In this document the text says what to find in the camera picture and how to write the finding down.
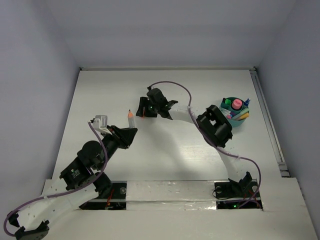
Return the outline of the orange tip clear pencil case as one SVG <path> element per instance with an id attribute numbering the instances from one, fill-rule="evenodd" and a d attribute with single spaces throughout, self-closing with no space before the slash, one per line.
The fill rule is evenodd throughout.
<path id="1" fill-rule="evenodd" d="M 134 116 L 134 114 L 132 113 L 132 111 L 130 109 L 128 110 L 127 120 L 128 120 L 129 128 L 133 129 L 133 128 L 136 127 L 136 125 L 135 125 L 135 116 Z"/>

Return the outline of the green cap black highlighter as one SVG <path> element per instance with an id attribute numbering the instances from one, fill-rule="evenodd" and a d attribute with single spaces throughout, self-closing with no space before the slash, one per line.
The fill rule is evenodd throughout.
<path id="1" fill-rule="evenodd" d="M 227 104 L 227 105 L 230 105 L 230 104 L 231 104 L 231 100 L 226 99 L 226 100 L 224 101 L 224 103 Z"/>

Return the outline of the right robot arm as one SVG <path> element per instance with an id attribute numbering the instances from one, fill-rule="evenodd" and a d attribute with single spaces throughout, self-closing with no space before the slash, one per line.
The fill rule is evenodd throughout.
<path id="1" fill-rule="evenodd" d="M 240 157 L 225 150 L 227 142 L 232 139 L 232 126 L 216 105 L 211 105 L 203 113 L 182 105 L 177 100 L 167 100 L 158 88 L 148 88 L 146 96 L 139 99 L 136 112 L 138 117 L 156 118 L 158 116 L 172 121 L 195 124 L 205 141 L 213 146 L 220 155 L 226 168 L 228 180 L 214 183 L 213 194 L 219 200 L 254 198 L 259 184 L 251 174 L 245 171 Z"/>

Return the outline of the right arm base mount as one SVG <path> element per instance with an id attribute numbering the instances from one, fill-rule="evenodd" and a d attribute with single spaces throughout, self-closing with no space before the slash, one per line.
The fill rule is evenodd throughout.
<path id="1" fill-rule="evenodd" d="M 260 193 L 257 192 L 258 182 L 251 174 L 246 175 L 240 182 L 233 180 L 214 183 L 213 197 L 216 199 L 218 210 L 263 209 Z"/>

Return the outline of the pink orange pencil-shaped case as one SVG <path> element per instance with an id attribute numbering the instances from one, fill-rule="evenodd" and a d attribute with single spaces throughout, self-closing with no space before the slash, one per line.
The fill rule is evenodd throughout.
<path id="1" fill-rule="evenodd" d="M 240 117 L 236 118 L 235 121 L 242 121 L 242 120 L 248 118 L 249 116 L 250 116 L 250 113 L 247 112 L 247 113 L 241 115 Z"/>

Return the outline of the clear blue glue bottle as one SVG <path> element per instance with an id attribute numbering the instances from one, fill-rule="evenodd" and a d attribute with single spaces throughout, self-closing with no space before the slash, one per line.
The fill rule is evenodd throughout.
<path id="1" fill-rule="evenodd" d="M 244 105 L 245 107 L 248 107 L 248 106 L 249 106 L 250 101 L 251 101 L 251 99 L 250 99 L 250 98 L 248 98 L 246 101 L 244 101 L 243 105 Z"/>

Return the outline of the green pencil-shaped clear case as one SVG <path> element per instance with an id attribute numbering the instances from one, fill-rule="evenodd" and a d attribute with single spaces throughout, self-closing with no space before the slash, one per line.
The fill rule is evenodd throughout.
<path id="1" fill-rule="evenodd" d="M 239 118 L 240 116 L 248 113 L 249 110 L 250 110 L 250 109 L 249 109 L 248 107 L 247 107 L 247 108 L 244 108 L 244 109 L 243 109 L 242 111 L 240 111 L 237 115 L 235 115 L 234 118 Z"/>

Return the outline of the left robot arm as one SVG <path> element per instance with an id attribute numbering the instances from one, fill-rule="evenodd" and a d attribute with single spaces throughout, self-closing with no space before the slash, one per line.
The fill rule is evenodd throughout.
<path id="1" fill-rule="evenodd" d="M 118 149 L 128 149 L 137 128 L 107 126 L 97 140 L 86 142 L 76 158 L 42 195 L 11 211 L 3 224 L 17 228 L 6 232 L 17 240 L 42 240 L 53 223 L 70 211 L 123 210 L 127 183 L 112 183 L 104 170 Z"/>

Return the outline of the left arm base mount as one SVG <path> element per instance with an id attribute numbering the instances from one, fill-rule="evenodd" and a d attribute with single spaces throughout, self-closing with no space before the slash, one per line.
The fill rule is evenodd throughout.
<path id="1" fill-rule="evenodd" d="M 106 196 L 98 196 L 82 204 L 81 210 L 126 210 L 127 208 L 127 182 L 116 181 L 112 183 L 112 188 Z"/>

